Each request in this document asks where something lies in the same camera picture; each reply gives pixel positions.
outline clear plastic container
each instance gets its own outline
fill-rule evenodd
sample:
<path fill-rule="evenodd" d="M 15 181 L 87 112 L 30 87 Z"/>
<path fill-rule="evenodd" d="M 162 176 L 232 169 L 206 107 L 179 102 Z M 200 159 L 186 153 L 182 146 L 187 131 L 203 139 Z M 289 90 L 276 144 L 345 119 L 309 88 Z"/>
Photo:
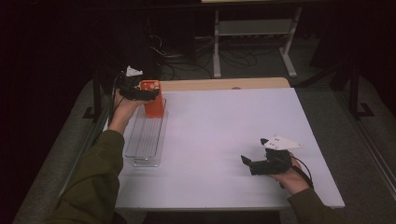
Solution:
<path fill-rule="evenodd" d="M 163 139 L 165 137 L 168 113 L 165 110 L 166 100 L 163 99 L 164 112 L 162 118 L 148 118 L 145 107 L 140 106 L 134 128 L 124 156 L 133 166 L 155 167 L 161 163 Z"/>

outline black device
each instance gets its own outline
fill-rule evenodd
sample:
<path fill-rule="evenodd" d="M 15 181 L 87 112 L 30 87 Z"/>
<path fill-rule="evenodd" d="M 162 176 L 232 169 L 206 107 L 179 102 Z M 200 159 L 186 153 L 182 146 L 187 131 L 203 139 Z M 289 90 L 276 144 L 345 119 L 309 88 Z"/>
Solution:
<path fill-rule="evenodd" d="M 242 162 L 250 168 L 252 175 L 278 175 L 285 173 L 291 167 L 291 157 L 287 150 L 266 148 L 266 161 L 252 161 L 241 156 Z"/>
<path fill-rule="evenodd" d="M 268 140 L 262 138 L 261 142 L 264 146 Z M 265 156 L 267 158 L 266 161 L 252 161 L 251 159 L 241 155 L 242 163 L 250 168 L 250 173 L 252 175 L 279 175 L 287 172 L 291 168 L 303 177 L 310 188 L 314 187 L 308 167 L 306 167 L 302 161 L 294 158 L 305 166 L 309 176 L 307 176 L 299 167 L 292 164 L 291 155 L 288 150 L 274 150 L 266 148 L 265 151 Z"/>
<path fill-rule="evenodd" d="M 115 83 L 115 89 L 120 90 L 120 95 L 128 100 L 155 100 L 155 97 L 160 93 L 159 90 L 142 91 L 140 90 L 139 83 L 142 81 L 141 76 L 127 77 L 125 73 L 121 73 Z"/>
<path fill-rule="evenodd" d="M 127 76 L 126 73 L 121 72 L 114 78 L 113 91 L 111 92 L 110 108 L 108 112 L 108 124 L 113 120 L 114 111 L 117 109 L 117 105 L 114 105 L 116 99 L 116 90 L 120 90 L 120 95 L 128 100 L 142 100 L 150 101 L 160 94 L 160 90 L 154 91 L 142 91 L 140 90 L 140 82 L 142 76 Z"/>

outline white tabletop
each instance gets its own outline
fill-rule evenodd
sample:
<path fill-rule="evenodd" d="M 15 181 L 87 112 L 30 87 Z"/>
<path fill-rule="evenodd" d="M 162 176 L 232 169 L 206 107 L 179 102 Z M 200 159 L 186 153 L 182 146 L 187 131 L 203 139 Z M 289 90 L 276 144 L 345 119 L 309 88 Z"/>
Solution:
<path fill-rule="evenodd" d="M 275 134 L 304 144 L 291 152 L 309 167 L 319 197 L 345 206 L 294 89 L 166 91 L 163 97 L 168 120 L 161 165 L 133 167 L 124 159 L 117 209 L 289 207 L 289 194 L 274 179 L 251 175 L 240 158 L 265 160 L 260 139 Z"/>

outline green sleeve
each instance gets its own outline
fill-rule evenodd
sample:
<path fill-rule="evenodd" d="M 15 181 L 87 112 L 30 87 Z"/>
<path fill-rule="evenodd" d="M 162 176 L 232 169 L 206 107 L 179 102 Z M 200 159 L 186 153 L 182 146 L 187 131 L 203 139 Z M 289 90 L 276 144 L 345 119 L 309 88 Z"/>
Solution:
<path fill-rule="evenodd" d="M 344 224 L 347 221 L 323 204 L 313 189 L 294 194 L 288 201 L 300 224 Z"/>
<path fill-rule="evenodd" d="M 110 223 L 122 169 L 123 136 L 104 131 L 87 151 L 46 223 Z"/>

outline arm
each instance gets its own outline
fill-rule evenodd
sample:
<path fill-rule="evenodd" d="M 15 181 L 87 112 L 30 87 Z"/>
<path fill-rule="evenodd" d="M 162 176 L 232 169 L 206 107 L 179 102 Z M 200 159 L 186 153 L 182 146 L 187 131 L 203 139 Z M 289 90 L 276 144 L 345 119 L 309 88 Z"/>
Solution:
<path fill-rule="evenodd" d="M 292 164 L 301 168 L 297 160 L 292 159 Z M 279 181 L 291 194 L 288 201 L 296 213 L 301 224 L 343 224 L 347 221 L 330 207 L 323 204 L 315 191 L 309 188 L 305 180 L 293 169 L 280 175 L 271 175 Z"/>
<path fill-rule="evenodd" d="M 143 101 L 122 100 L 108 130 L 81 158 L 78 169 L 46 223 L 110 223 L 114 213 L 122 169 L 123 133 Z"/>

